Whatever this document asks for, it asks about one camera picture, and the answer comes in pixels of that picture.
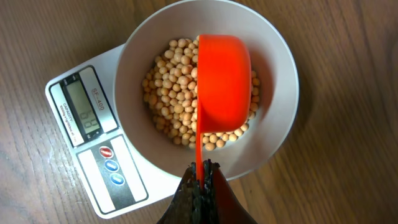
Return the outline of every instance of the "bowl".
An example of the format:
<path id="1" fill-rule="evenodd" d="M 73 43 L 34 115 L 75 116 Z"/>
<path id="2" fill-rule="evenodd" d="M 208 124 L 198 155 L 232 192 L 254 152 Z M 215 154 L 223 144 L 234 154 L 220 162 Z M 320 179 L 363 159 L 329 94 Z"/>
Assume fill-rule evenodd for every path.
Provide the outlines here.
<path id="1" fill-rule="evenodd" d="M 247 174 L 270 158 L 286 138 L 299 101 L 299 80 L 293 56 L 278 31 L 252 9 L 232 1 L 180 1 L 148 17 L 130 36 L 119 58 L 114 81 L 116 117 L 135 149 L 156 167 L 181 177 L 195 151 L 174 145 L 152 123 L 141 82 L 172 39 L 199 34 L 228 34 L 247 46 L 261 81 L 260 109 L 236 142 L 203 159 L 220 163 L 230 180 Z"/>

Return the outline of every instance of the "wooden table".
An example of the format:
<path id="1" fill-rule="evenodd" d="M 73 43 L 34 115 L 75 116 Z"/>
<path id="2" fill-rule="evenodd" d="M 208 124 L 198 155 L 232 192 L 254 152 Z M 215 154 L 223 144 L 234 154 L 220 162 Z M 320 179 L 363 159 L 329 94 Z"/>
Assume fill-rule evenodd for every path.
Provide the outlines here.
<path id="1" fill-rule="evenodd" d="M 171 198 L 97 217 L 44 87 L 123 44 L 172 2 L 0 0 L 1 223 L 160 218 Z M 300 76 L 286 142 L 259 170 L 230 183 L 242 205 L 259 223 L 397 223 L 398 1 L 238 2 L 275 25 Z"/>

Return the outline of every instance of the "kitchen scale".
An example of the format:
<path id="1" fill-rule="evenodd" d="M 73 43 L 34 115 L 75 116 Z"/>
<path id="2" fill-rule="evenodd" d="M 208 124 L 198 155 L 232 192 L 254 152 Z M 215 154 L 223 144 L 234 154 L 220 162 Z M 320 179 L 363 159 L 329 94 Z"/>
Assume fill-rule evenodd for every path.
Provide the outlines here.
<path id="1" fill-rule="evenodd" d="M 45 87 L 73 163 L 101 218 L 173 195 L 181 180 L 143 158 L 120 127 L 113 82 L 123 47 L 88 60 Z"/>

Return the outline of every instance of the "pile of beans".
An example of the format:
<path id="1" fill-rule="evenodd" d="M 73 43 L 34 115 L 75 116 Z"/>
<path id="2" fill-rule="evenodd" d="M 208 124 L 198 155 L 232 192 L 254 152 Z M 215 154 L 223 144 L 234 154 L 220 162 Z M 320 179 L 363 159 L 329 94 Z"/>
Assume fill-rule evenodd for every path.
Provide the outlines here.
<path id="1" fill-rule="evenodd" d="M 174 144 L 195 148 L 197 129 L 197 78 L 199 36 L 195 40 L 179 39 L 169 42 L 169 49 L 155 58 L 155 66 L 142 81 L 144 102 L 152 111 L 156 129 L 172 139 Z M 257 73 L 252 71 L 252 98 L 248 121 L 259 109 Z M 248 130 L 246 123 L 228 133 L 206 133 L 205 149 L 223 147 L 226 141 L 236 141 Z"/>

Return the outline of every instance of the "red plastic scoop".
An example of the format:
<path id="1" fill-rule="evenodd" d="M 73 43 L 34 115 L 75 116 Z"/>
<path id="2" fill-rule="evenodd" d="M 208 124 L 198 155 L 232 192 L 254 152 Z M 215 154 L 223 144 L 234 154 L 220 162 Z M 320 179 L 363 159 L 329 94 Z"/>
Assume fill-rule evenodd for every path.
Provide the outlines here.
<path id="1" fill-rule="evenodd" d="M 248 117 L 251 63 L 231 35 L 200 35 L 198 52 L 197 180 L 203 188 L 202 134 L 238 129 Z"/>

